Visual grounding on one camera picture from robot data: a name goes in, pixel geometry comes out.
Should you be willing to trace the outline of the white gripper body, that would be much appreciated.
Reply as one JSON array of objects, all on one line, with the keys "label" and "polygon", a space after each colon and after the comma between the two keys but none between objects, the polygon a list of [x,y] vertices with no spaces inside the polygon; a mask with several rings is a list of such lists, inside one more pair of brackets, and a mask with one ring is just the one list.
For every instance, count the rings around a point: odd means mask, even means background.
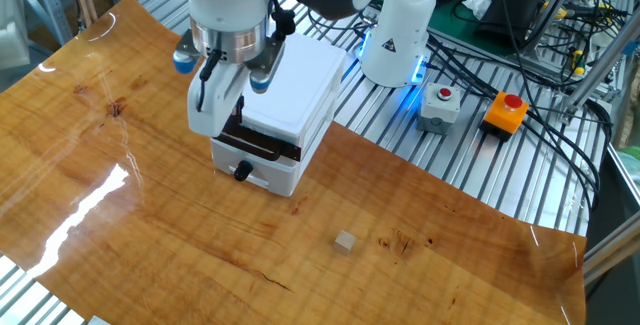
[{"label": "white gripper body", "polygon": [[249,82],[249,70],[242,64],[217,64],[202,85],[202,64],[191,81],[187,96],[189,128],[200,135],[218,137]]}]

